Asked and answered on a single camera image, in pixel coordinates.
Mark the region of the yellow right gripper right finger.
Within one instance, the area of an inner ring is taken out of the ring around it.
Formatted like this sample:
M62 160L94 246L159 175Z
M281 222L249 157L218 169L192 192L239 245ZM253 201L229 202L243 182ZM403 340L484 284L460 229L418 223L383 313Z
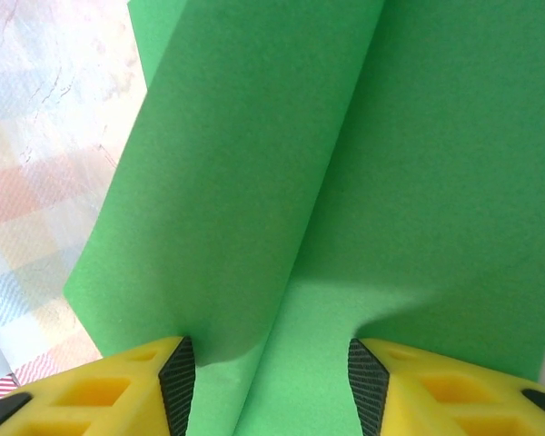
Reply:
M434 352L353 339L348 380L364 435L545 435L545 387Z

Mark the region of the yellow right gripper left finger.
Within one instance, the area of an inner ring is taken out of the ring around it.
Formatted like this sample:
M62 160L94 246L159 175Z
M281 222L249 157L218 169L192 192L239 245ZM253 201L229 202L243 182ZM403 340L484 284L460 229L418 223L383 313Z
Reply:
M28 383L0 399L0 435L184 435L195 368L168 337Z

